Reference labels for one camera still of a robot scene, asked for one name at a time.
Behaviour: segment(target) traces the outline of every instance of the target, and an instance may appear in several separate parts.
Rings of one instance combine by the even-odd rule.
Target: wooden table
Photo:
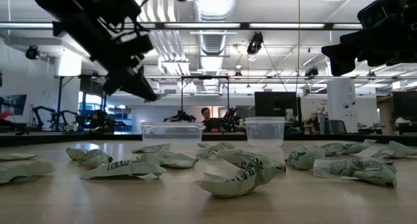
[[[288,141],[280,148],[237,148],[283,161],[297,146],[323,141]],[[135,141],[92,141],[0,148],[28,152],[55,164],[56,172],[39,179],[0,186],[1,223],[415,223],[417,158],[396,160],[398,187],[388,189],[347,179],[315,178],[312,171],[287,168],[252,194],[232,199],[212,197],[194,184],[204,172],[233,176],[237,168],[219,158],[201,160],[195,169],[168,169],[160,178],[80,180],[87,169],[70,161],[67,147],[100,148],[116,160],[133,159]],[[372,147],[357,156],[372,155]],[[173,147],[195,156],[197,147]]]

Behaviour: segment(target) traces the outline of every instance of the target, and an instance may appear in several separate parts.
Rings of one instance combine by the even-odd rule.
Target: clear plastic container
[[[172,145],[197,146],[205,126],[189,122],[143,122],[142,140],[147,146],[171,143]]]
[[[285,117],[248,117],[246,135],[255,147],[279,147],[284,140]]]

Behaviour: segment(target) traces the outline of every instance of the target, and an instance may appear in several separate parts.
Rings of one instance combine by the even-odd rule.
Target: ventilation duct
[[[236,7],[236,0],[193,0],[194,14],[198,22],[231,21]],[[207,71],[220,71],[225,55],[227,35],[199,35],[199,52],[202,56],[200,65]],[[213,81],[205,80],[206,90],[214,91]]]

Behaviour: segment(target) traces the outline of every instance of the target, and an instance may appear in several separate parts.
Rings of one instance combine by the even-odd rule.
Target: crumpled packaging
[[[160,166],[171,168],[194,168],[199,159],[191,158],[181,153],[160,150],[156,153]]]
[[[84,148],[67,148],[66,153],[71,158],[71,160],[77,160],[78,158],[86,155],[88,150]]]
[[[228,142],[221,142],[217,145],[198,143],[198,146],[201,148],[195,156],[198,159],[209,159],[215,152],[234,149],[234,146]]]
[[[402,159],[407,156],[417,156],[417,150],[409,148],[401,143],[390,141],[387,149],[381,149],[376,154],[372,155],[373,158],[380,156],[389,156],[391,158]]]
[[[101,164],[108,164],[113,161],[113,158],[99,149],[93,149],[86,153],[86,155],[77,159],[80,165],[86,165],[91,168],[96,168]]]
[[[40,160],[28,165],[0,166],[0,184],[34,178],[51,173],[54,170],[52,163]]]
[[[319,178],[348,176],[372,184],[394,188],[397,169],[384,162],[368,158],[362,160],[315,160],[313,174]]]
[[[13,161],[13,160],[30,160],[36,158],[37,155],[26,153],[0,153],[0,161]]]
[[[276,175],[285,172],[282,163],[251,152],[233,150],[228,154],[220,152],[218,155],[237,167],[244,166],[244,170],[241,169],[232,179],[205,173],[203,179],[195,181],[200,188],[217,197],[228,198],[249,194],[257,186],[265,185]]]
[[[159,166],[158,158],[155,154],[145,154],[136,160],[121,160],[107,165],[100,165],[96,169],[86,172],[81,179],[110,176],[145,176],[153,174],[161,176],[167,170]]]
[[[324,158],[326,150],[319,147],[313,147],[307,149],[306,147],[294,148],[285,160],[289,165],[292,165],[295,169],[312,169],[314,161]]]
[[[170,148],[171,148],[171,144],[167,143],[167,144],[162,144],[162,145],[154,145],[154,146],[143,147],[139,149],[133,149],[132,153],[153,153],[153,152],[158,152],[159,150],[169,151]]]
[[[326,150],[326,156],[357,154],[374,144],[376,140],[366,139],[363,143],[329,143],[319,148]]]

